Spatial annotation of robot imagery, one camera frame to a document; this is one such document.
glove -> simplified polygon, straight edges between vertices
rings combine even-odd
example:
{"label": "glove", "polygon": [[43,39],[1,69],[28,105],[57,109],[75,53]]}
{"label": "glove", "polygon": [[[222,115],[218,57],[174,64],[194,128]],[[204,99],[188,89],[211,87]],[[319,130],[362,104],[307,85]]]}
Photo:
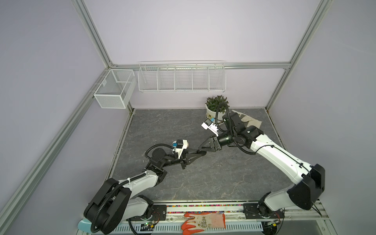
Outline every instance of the glove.
{"label": "glove", "polygon": [[205,231],[209,227],[226,228],[224,214],[221,213],[185,213],[184,217],[193,217],[182,225],[183,235]]}

robotic arm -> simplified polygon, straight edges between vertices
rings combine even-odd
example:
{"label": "robotic arm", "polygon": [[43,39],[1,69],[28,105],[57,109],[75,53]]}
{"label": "robotic arm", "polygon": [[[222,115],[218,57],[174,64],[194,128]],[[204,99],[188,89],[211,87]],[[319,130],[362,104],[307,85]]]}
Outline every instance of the robotic arm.
{"label": "robotic arm", "polygon": [[[153,202],[143,195],[135,199],[130,198],[161,183],[167,174],[164,167],[180,164],[185,169],[187,165],[207,152],[222,150],[225,145],[238,147],[250,155],[259,153],[285,173],[293,183],[277,192],[268,192],[260,199],[256,207],[245,208],[245,212],[269,218],[285,207],[296,205],[309,210],[324,191],[325,169],[318,164],[312,166],[288,153],[260,129],[254,126],[246,128],[237,113],[229,112],[228,107],[226,110],[224,122],[227,130],[218,134],[217,130],[221,128],[218,125],[212,126],[210,130],[215,135],[209,137],[198,150],[189,149],[187,140],[181,139],[174,141],[172,146],[157,144],[145,152],[145,157],[149,159],[149,162],[143,173],[120,181],[113,178],[106,180],[84,212],[84,216],[91,222],[91,232],[100,230],[108,234],[122,220],[134,216],[150,218]],[[203,125],[204,128],[212,125],[208,121],[206,123],[207,125]],[[172,153],[167,154],[164,149],[156,148],[159,146],[170,148]],[[152,149],[155,150],[149,157],[148,153]]]}

light blue object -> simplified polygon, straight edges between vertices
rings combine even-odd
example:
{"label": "light blue object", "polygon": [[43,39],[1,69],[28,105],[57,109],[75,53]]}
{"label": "light blue object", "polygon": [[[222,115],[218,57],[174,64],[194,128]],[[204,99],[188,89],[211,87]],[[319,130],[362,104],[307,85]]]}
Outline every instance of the light blue object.
{"label": "light blue object", "polygon": [[91,233],[90,231],[90,227],[91,227],[91,222],[88,220],[88,219],[83,219],[81,220],[78,225],[77,225],[77,228],[83,232],[86,232],[86,233]]}

white mesh basket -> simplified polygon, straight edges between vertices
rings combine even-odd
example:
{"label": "white mesh basket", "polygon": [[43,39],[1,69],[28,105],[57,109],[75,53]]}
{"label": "white mesh basket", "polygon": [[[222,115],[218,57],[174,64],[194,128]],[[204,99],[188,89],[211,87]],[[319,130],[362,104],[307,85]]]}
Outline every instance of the white mesh basket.
{"label": "white mesh basket", "polygon": [[138,88],[141,92],[225,91],[224,65],[140,67]]}
{"label": "white mesh basket", "polygon": [[135,86],[133,70],[110,69],[94,97],[102,108],[125,109]]}

potted plant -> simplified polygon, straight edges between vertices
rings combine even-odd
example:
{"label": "potted plant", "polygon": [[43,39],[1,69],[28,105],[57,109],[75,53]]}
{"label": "potted plant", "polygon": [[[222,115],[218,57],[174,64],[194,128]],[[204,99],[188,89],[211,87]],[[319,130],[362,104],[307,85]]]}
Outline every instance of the potted plant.
{"label": "potted plant", "polygon": [[[217,107],[222,102],[226,102],[227,104],[229,103],[227,101],[227,97],[224,98],[222,95],[216,96],[216,97],[213,96],[212,98],[207,98],[205,107],[206,107],[206,117],[208,119],[212,119],[212,118],[215,119],[215,112],[217,111]],[[218,111],[218,121],[223,121],[222,117],[225,111],[226,111],[226,108],[222,106],[220,110]]]}

